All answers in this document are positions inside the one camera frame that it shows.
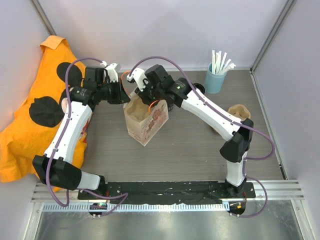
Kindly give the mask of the white paper takeout bag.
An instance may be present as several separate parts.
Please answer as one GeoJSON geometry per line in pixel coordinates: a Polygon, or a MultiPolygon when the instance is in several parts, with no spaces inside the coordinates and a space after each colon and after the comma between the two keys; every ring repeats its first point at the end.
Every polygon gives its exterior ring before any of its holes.
{"type": "Polygon", "coordinates": [[[123,106],[129,136],[146,146],[169,119],[165,100],[152,100],[145,104],[135,91],[129,94],[130,101],[123,106]]]}

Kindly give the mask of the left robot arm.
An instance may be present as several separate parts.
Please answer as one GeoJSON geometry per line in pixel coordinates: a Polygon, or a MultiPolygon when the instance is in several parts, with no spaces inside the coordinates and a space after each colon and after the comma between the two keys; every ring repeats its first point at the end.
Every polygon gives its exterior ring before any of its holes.
{"type": "Polygon", "coordinates": [[[70,88],[71,103],[67,105],[58,131],[42,156],[36,155],[32,165],[43,184],[66,190],[89,190],[100,200],[107,193],[102,175],[87,173],[73,165],[77,142],[101,101],[122,105],[130,101],[119,81],[120,64],[107,67],[86,67],[83,85],[70,88]]]}

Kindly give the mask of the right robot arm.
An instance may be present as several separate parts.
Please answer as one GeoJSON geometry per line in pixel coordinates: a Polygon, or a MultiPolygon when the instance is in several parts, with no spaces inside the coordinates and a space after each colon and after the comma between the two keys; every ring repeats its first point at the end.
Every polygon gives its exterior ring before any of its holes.
{"type": "Polygon", "coordinates": [[[244,192],[247,181],[243,173],[244,159],[253,135],[248,129],[253,126],[250,119],[242,121],[230,115],[204,95],[201,84],[189,83],[184,77],[173,79],[159,64],[147,70],[136,68],[126,79],[136,83],[134,92],[144,104],[165,100],[169,105],[194,114],[213,128],[225,141],[219,153],[226,160],[227,174],[223,185],[227,196],[236,198],[244,192]]]}

